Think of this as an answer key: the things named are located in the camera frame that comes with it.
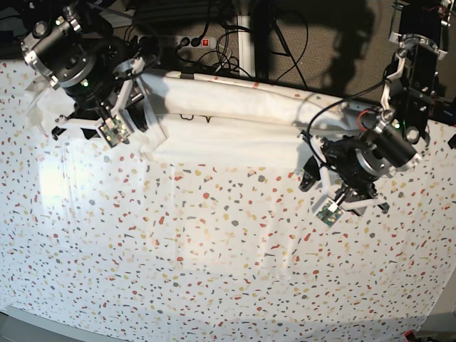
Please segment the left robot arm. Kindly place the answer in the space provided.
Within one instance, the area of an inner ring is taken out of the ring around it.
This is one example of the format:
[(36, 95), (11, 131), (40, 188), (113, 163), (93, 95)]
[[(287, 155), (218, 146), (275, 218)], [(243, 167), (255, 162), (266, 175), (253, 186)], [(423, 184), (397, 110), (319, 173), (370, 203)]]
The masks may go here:
[(387, 213), (386, 198), (375, 182), (416, 167), (422, 160), (415, 146), (428, 142), (428, 119), (435, 107), (439, 80), (437, 63), (449, 50), (453, 1), (404, 1), (390, 41), (397, 45), (381, 82), (380, 105), (366, 108), (357, 117), (360, 133), (332, 141), (309, 129), (302, 132), (312, 156), (304, 166), (300, 189), (321, 184), (322, 194), (313, 214), (327, 224), (345, 212), (358, 216), (367, 207)]

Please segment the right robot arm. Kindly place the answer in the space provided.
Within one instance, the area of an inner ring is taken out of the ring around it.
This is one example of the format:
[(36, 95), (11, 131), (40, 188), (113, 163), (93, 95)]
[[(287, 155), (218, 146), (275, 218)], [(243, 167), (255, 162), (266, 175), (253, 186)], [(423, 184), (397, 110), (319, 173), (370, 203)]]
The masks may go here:
[(71, 128), (109, 147), (127, 143), (152, 123), (143, 109), (139, 78), (160, 63), (155, 29), (112, 1), (27, 1), (20, 10), (28, 33), (21, 39), (26, 65), (74, 102), (55, 119), (54, 140)]

